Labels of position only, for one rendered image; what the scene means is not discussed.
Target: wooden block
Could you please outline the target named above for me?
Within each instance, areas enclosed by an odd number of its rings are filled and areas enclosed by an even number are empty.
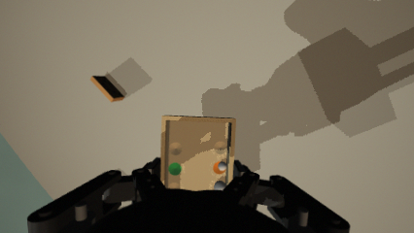
[[[105,76],[92,76],[90,80],[102,91],[109,101],[120,101],[124,98],[120,91]]]
[[[163,116],[160,179],[167,188],[215,190],[233,178],[235,118]]]

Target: green ball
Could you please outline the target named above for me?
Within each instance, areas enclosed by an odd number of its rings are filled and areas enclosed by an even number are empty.
[[[171,163],[168,167],[168,172],[173,176],[179,175],[181,173],[181,165],[178,163]]]

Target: teal floor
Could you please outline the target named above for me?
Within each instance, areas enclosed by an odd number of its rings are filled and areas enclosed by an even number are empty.
[[[27,233],[27,217],[52,201],[0,134],[0,232]]]

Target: teal surface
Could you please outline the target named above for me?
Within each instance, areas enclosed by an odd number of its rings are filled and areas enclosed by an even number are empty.
[[[51,201],[0,134],[0,232],[27,233],[27,217]]]

